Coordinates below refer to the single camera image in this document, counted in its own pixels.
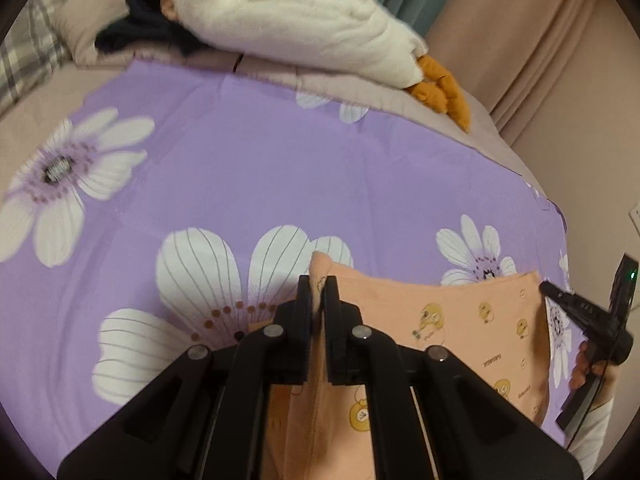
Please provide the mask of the person's right hand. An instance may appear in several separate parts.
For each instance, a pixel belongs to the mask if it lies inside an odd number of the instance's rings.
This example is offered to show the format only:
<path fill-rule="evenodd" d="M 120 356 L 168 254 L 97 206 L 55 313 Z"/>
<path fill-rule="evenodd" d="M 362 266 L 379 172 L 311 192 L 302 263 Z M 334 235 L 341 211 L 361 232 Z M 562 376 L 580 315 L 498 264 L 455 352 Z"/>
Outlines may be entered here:
<path fill-rule="evenodd" d="M 600 408 L 600 406 L 610 402 L 615 396 L 615 390 L 620 378 L 620 368 L 605 361 L 591 363 L 587 359 L 588 342 L 583 341 L 579 346 L 576 356 L 575 366 L 570 375 L 570 390 L 579 389 L 587 379 L 589 374 L 601 378 L 601 388 L 599 393 L 592 401 L 592 408 Z"/>

